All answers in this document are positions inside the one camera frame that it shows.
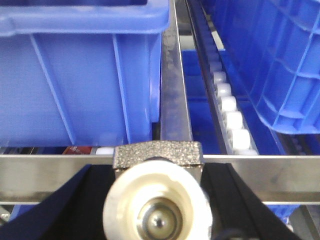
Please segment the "black fabric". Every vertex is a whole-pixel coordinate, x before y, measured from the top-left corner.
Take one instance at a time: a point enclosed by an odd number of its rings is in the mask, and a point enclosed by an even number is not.
[[[206,164],[201,187],[210,197],[211,209],[218,209],[223,229],[241,229],[251,238],[259,236],[226,164]]]
[[[201,186],[218,209],[222,230],[237,229],[259,240],[300,240],[243,182],[231,164],[205,164]]]
[[[231,176],[242,199],[245,201],[248,212],[255,223],[255,228],[260,233],[262,240],[300,240],[287,226],[264,205],[252,190],[242,181],[235,169],[228,166]]]
[[[32,210],[0,228],[0,240],[105,240],[102,212],[112,166],[88,165]]]

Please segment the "metal rod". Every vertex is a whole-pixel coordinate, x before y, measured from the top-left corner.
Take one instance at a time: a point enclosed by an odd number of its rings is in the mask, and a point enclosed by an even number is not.
[[[160,94],[160,139],[192,141],[174,0],[170,0],[170,26],[162,34]]]
[[[85,165],[112,163],[105,155],[0,155],[0,204],[41,202]]]
[[[320,204],[320,156],[204,155],[205,163],[230,163],[264,202]]]
[[[205,163],[231,163],[269,204],[320,204],[320,156],[204,155]],[[83,166],[112,165],[111,155],[0,155],[0,204],[41,202]]]

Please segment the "metal guide rail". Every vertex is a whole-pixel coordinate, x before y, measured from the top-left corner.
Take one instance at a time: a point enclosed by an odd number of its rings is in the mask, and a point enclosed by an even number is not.
[[[204,155],[205,163],[231,163],[267,203],[320,204],[320,156]],[[112,165],[106,155],[0,155],[0,203],[41,202],[87,164]]]

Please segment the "metal bracket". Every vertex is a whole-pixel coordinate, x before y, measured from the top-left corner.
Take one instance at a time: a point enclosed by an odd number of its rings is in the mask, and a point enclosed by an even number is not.
[[[186,169],[198,182],[203,168],[202,147],[196,141],[147,141],[115,148],[113,169],[118,178],[126,169],[147,160],[163,159]]]

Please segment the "white plastic wheel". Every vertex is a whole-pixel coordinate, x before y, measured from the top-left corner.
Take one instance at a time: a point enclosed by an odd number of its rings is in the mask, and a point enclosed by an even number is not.
[[[245,150],[250,148],[251,139],[247,129],[232,129],[229,131],[229,135],[233,150]]]
[[[163,160],[125,171],[109,190],[103,209],[108,240],[208,240],[212,222],[196,180]]]
[[[241,129],[243,127],[243,116],[240,111],[226,111],[223,119],[227,129]]]
[[[254,149],[240,149],[234,151],[234,155],[247,155],[247,156],[253,156],[258,155],[257,151]]]
[[[113,155],[114,151],[115,151],[114,147],[102,146],[96,150],[95,154],[96,155]]]
[[[229,83],[220,82],[215,86],[215,93],[218,98],[231,96],[231,86]]]
[[[213,83],[225,83],[227,81],[227,75],[224,71],[215,71],[213,73]]]
[[[236,111],[236,98],[234,96],[222,96],[219,98],[219,106],[223,113]]]

